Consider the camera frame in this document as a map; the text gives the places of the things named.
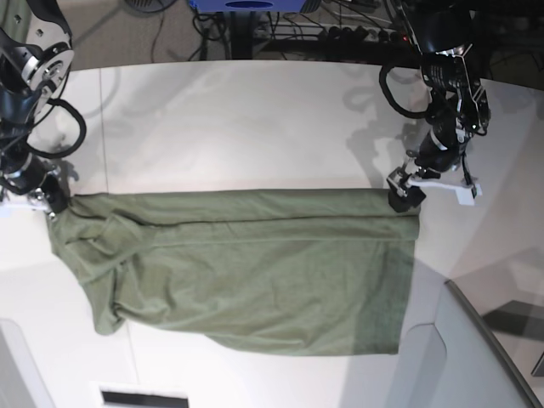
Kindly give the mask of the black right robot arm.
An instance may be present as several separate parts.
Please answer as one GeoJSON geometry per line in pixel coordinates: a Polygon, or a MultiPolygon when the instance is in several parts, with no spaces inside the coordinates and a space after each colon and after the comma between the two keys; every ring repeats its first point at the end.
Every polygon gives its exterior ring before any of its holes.
{"type": "Polygon", "coordinates": [[[1,3],[1,186],[59,214],[68,205],[59,178],[47,165],[58,154],[28,139],[43,107],[66,107],[53,96],[71,68],[71,28],[55,1],[1,3]]]}

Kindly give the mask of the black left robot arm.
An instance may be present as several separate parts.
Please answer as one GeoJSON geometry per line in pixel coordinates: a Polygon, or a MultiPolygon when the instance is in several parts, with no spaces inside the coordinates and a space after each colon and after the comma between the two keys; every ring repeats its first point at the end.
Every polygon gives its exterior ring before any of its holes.
{"type": "Polygon", "coordinates": [[[393,6],[430,101],[423,111],[409,111],[396,102],[388,86],[394,63],[381,68],[379,85],[397,113],[423,119],[430,129],[388,175],[389,205],[397,213],[415,209],[425,200],[426,188],[452,190],[460,204],[471,205],[481,189],[468,169],[467,149],[473,137],[487,134],[490,123],[487,93],[472,64],[471,10],[463,1],[395,1],[393,6]]]}

